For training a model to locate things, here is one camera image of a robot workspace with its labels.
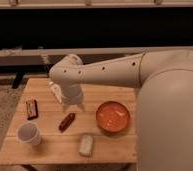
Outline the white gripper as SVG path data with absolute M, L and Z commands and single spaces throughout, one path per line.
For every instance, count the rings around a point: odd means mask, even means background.
M 85 111 L 83 103 L 83 92 L 79 84 L 67 85 L 61 87 L 61 99 L 64 104 L 63 111 L 66 112 L 69 108 L 68 105 L 78 104 L 78 108 Z

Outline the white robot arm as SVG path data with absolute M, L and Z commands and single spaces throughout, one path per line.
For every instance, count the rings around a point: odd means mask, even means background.
M 138 90 L 138 171 L 193 171 L 193 50 L 147 52 L 84 65 L 68 55 L 49 72 L 62 101 L 78 102 L 81 84 Z

